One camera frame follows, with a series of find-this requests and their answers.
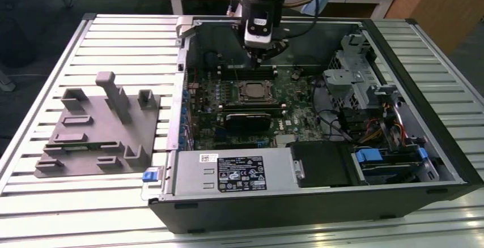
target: blue latch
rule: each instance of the blue latch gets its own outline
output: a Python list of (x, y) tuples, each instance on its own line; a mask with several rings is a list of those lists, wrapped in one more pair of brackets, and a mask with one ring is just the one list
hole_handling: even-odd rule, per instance
[(143, 182), (157, 182), (158, 181), (158, 172), (145, 172), (143, 173)]
[(419, 154), (423, 157), (423, 159), (428, 159), (429, 158), (429, 154), (427, 153), (425, 148), (419, 148)]
[(356, 153), (356, 159), (359, 160), (360, 163), (365, 161), (384, 160), (379, 149), (361, 149)]

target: metal rack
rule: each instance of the metal rack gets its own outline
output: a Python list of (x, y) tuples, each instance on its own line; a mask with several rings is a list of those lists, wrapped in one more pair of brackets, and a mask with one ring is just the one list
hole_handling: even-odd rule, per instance
[[(0, 159), (3, 247), (313, 247), (343, 243), (389, 247), (415, 245), (416, 239), (443, 247), (483, 245), (483, 190), (437, 202), (403, 219), (175, 235), (141, 197), (141, 173), (36, 178), (35, 164), (63, 109), (59, 97), (68, 87), (82, 87), (89, 95), (102, 94), (91, 84), (98, 71), (114, 71), (127, 93), (143, 88), (162, 95), (153, 165), (165, 164), (174, 92), (170, 77), (178, 58), (175, 23), (177, 16), (162, 15), (98, 15), (82, 21)], [(403, 20), (376, 24), (484, 177), (482, 96), (417, 25)]]

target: yellow wire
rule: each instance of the yellow wire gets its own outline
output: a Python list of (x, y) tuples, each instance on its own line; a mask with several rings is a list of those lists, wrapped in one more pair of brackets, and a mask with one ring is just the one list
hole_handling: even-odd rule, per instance
[(380, 134), (381, 134), (381, 129), (377, 132), (375, 132), (368, 138), (365, 138), (360, 143), (364, 143), (364, 142), (375, 139), (377, 136), (380, 136)]

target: cpu socket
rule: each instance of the cpu socket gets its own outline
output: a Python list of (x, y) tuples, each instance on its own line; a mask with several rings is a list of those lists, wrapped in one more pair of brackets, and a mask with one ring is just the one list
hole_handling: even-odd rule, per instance
[(240, 82), (240, 102), (272, 104), (276, 102), (272, 90), (273, 85), (269, 81)]

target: warning label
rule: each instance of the warning label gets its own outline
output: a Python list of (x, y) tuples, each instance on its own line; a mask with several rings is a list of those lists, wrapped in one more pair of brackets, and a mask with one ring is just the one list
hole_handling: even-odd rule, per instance
[(222, 193), (268, 189), (262, 156), (220, 157), (217, 167)]

